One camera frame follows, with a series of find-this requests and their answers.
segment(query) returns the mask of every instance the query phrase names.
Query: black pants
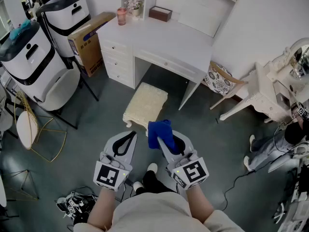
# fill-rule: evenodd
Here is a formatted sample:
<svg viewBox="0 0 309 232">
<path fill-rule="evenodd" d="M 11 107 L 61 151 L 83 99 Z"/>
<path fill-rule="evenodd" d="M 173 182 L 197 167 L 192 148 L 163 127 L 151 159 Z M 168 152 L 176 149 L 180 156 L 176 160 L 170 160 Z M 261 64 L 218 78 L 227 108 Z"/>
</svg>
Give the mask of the black pants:
<svg viewBox="0 0 309 232">
<path fill-rule="evenodd" d="M 154 171 L 147 171 L 143 178 L 144 188 L 138 188 L 136 190 L 136 195 L 140 195 L 144 192 L 161 193 L 161 192 L 174 192 L 173 190 L 167 188 L 162 182 L 158 181 Z"/>
</svg>

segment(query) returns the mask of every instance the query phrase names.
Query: green floor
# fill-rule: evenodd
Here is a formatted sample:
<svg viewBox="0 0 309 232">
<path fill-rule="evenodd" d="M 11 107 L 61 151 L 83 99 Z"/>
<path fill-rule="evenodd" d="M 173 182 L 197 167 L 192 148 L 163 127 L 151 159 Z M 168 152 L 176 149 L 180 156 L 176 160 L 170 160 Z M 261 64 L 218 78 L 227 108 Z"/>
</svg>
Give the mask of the green floor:
<svg viewBox="0 0 309 232">
<path fill-rule="evenodd" d="M 122 114 L 135 91 L 109 79 L 105 70 L 100 70 L 87 81 L 98 95 L 99 102 L 93 99 L 85 87 L 78 88 L 62 111 L 65 119 L 78 124 L 78 130 L 62 122 L 52 122 L 51 128 L 62 128 L 68 132 L 63 151 L 54 162 L 44 161 L 35 153 L 25 150 L 19 140 L 5 135 L 0 168 L 4 173 L 29 169 L 40 198 L 38 201 L 9 202 L 10 215 L 18 214 L 20 217 L 0 224 L 7 231 L 69 231 L 67 225 L 72 222 L 67 217 L 63 218 L 54 200 L 80 186 L 90 186 L 98 194 L 100 188 L 92 181 L 95 162 L 110 137 L 128 130 L 122 121 Z M 220 99 L 220 95 L 203 85 L 178 111 L 187 80 L 154 65 L 143 81 L 169 93 L 158 119 L 170 119 L 174 130 L 191 139 L 210 173 L 201 188 L 216 209 L 223 209 L 226 205 L 223 192 L 233 185 L 238 175 L 245 173 L 242 159 L 249 151 L 249 136 L 255 134 L 260 138 L 270 135 L 276 124 L 264 124 L 263 117 L 250 109 L 244 109 L 226 121 L 219 121 L 220 114 L 237 102 L 229 99 L 209 110 Z M 38 107 L 35 107 L 35 112 L 44 115 Z M 138 133 L 138 141 L 129 179 L 141 180 L 149 163 L 156 162 L 159 166 L 158 179 L 175 189 L 175 182 L 164 171 L 167 163 L 162 153 L 148 148 L 145 129 L 136 124 L 131 129 Z M 47 133 L 35 146 L 40 148 L 40 153 L 52 157 L 61 145 L 61 140 L 61 136 Z M 286 172 L 291 167 L 285 166 L 270 174 L 266 167 L 239 179 L 236 187 L 227 194 L 228 207 L 225 212 L 245 231 L 276 231 L 278 225 L 273 224 L 271 216 L 283 196 Z M 17 178 L 11 181 L 19 183 L 21 180 Z"/>
</svg>

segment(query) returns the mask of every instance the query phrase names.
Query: white table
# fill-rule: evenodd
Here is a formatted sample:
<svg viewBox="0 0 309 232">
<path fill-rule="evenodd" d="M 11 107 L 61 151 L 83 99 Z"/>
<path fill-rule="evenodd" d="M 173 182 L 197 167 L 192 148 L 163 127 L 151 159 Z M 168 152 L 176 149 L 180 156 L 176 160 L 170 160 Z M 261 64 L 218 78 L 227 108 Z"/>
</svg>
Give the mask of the white table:
<svg viewBox="0 0 309 232">
<path fill-rule="evenodd" d="M 267 78 L 265 69 L 259 63 L 255 63 L 255 71 L 252 71 L 244 81 L 248 81 L 249 95 L 239 102 L 230 111 L 220 116 L 220 120 L 225 120 L 240 110 L 252 105 L 260 113 L 266 114 L 269 119 L 277 122 L 288 122 L 291 120 L 291 110 L 283 109 L 278 103 L 273 83 Z"/>
<path fill-rule="evenodd" d="M 6 196 L 1 176 L 0 176 L 0 205 L 2 207 L 6 207 Z"/>
<path fill-rule="evenodd" d="M 111 79 L 135 89 L 151 64 L 187 78 L 179 109 L 208 72 L 213 38 L 177 21 L 134 21 L 127 16 L 124 26 L 114 18 L 97 33 Z"/>
</svg>

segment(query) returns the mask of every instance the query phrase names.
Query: brown wooden box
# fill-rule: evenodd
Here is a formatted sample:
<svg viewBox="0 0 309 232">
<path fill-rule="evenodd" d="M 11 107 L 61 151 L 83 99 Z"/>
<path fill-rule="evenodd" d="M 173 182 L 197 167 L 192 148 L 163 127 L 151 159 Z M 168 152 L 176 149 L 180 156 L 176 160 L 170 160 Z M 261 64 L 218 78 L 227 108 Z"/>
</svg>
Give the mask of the brown wooden box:
<svg viewBox="0 0 309 232">
<path fill-rule="evenodd" d="M 170 20 L 170 18 L 172 17 L 172 12 L 173 12 L 172 10 L 168 10 L 169 13 L 164 13 L 164 12 L 160 12 L 160 11 L 157 11 L 157 10 L 153 10 L 154 7 L 152 7 L 149 10 L 149 17 L 154 18 L 154 19 L 158 19 L 160 21 L 165 21 L 165 22 L 168 22 Z"/>
</svg>

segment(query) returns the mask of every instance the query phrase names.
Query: flower pot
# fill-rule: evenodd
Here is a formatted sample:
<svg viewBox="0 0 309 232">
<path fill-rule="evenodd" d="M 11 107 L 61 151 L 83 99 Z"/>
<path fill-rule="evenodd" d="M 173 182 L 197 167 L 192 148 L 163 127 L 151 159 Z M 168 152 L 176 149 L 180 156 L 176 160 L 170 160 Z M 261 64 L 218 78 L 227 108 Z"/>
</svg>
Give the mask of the flower pot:
<svg viewBox="0 0 309 232">
<path fill-rule="evenodd" d="M 132 15 L 133 15 L 133 16 L 139 16 L 140 13 L 141 13 L 141 9 L 140 9 L 140 8 L 138 8 L 138 9 L 136 9 L 136 10 L 132 10 Z"/>
</svg>

